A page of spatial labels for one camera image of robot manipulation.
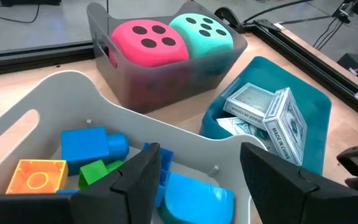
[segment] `basket handle hole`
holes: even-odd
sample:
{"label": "basket handle hole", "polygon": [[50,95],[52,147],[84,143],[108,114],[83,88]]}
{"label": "basket handle hole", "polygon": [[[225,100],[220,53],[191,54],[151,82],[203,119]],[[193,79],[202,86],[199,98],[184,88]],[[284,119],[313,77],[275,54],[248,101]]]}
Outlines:
{"label": "basket handle hole", "polygon": [[117,68],[117,59],[112,49],[109,49],[108,45],[104,43],[103,40],[98,40],[96,45],[99,47],[100,51],[109,59],[111,65],[114,68]]}
{"label": "basket handle hole", "polygon": [[38,125],[40,116],[32,109],[21,116],[11,127],[0,136],[0,162],[10,154],[25,137]]}

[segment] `blue building block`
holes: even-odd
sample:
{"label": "blue building block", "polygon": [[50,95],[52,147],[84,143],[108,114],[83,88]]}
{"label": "blue building block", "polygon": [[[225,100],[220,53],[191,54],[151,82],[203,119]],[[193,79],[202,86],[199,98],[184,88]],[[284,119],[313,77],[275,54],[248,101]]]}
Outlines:
{"label": "blue building block", "polygon": [[76,193],[78,190],[72,190],[72,189],[70,189],[70,190],[57,190],[56,191],[56,194],[74,194],[74,193]]}
{"label": "blue building block", "polygon": [[[150,144],[145,143],[143,146],[143,150],[147,150]],[[161,152],[161,171],[160,171],[160,183],[158,184],[157,194],[154,200],[154,207],[159,207],[161,205],[161,201],[165,195],[165,188],[167,186],[168,178],[170,175],[171,163],[173,159],[173,152],[160,148]]]}
{"label": "blue building block", "polygon": [[62,159],[68,175],[78,175],[80,167],[99,159],[110,163],[129,153],[128,139],[122,133],[106,134],[106,129],[85,128],[62,131]]}
{"label": "blue building block", "polygon": [[164,223],[232,223],[234,192],[170,173],[158,212]]}

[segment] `gray floor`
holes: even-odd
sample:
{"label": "gray floor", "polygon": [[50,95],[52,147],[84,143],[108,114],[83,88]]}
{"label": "gray floor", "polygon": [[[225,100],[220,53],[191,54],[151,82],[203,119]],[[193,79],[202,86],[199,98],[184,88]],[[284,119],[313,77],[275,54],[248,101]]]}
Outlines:
{"label": "gray floor", "polygon": [[[164,16],[173,14],[185,0],[109,0],[110,14],[116,18]],[[242,21],[256,12],[295,0],[271,0],[259,3],[255,0],[197,0],[210,11],[221,6],[230,7]],[[106,7],[106,0],[62,0],[61,6],[41,5],[39,17],[33,24],[18,24],[0,20],[0,50],[22,49],[41,45],[64,44],[90,40],[86,6],[98,2]],[[332,14],[343,0],[314,0],[268,14],[272,22],[307,19]],[[31,21],[36,6],[0,7],[0,16]],[[296,35],[313,44],[332,19],[322,19],[287,25]],[[322,51],[333,60],[344,53],[358,53],[358,15],[351,17],[349,25],[343,25]]]}

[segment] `teal foam die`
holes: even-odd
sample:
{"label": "teal foam die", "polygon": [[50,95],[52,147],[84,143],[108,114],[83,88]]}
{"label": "teal foam die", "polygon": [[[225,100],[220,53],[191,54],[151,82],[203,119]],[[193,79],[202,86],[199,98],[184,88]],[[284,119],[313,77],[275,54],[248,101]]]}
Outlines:
{"label": "teal foam die", "polygon": [[190,58],[233,49],[233,39],[229,31],[210,17],[186,13],[174,18],[169,26],[182,36]]}

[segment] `playing card box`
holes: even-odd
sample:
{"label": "playing card box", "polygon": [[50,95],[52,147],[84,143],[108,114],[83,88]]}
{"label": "playing card box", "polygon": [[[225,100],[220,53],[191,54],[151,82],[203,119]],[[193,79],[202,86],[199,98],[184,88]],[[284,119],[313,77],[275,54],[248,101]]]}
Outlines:
{"label": "playing card box", "polygon": [[227,98],[223,110],[266,130],[262,120],[273,97],[272,92],[247,83]]}
{"label": "playing card box", "polygon": [[224,128],[226,131],[232,135],[237,134],[251,134],[257,137],[263,145],[266,147],[268,152],[280,156],[272,142],[269,134],[256,126],[247,123],[246,121],[241,120],[240,118],[219,118],[216,120],[220,127]]}
{"label": "playing card box", "polygon": [[263,124],[280,157],[295,165],[302,165],[307,124],[290,88],[275,92]]}

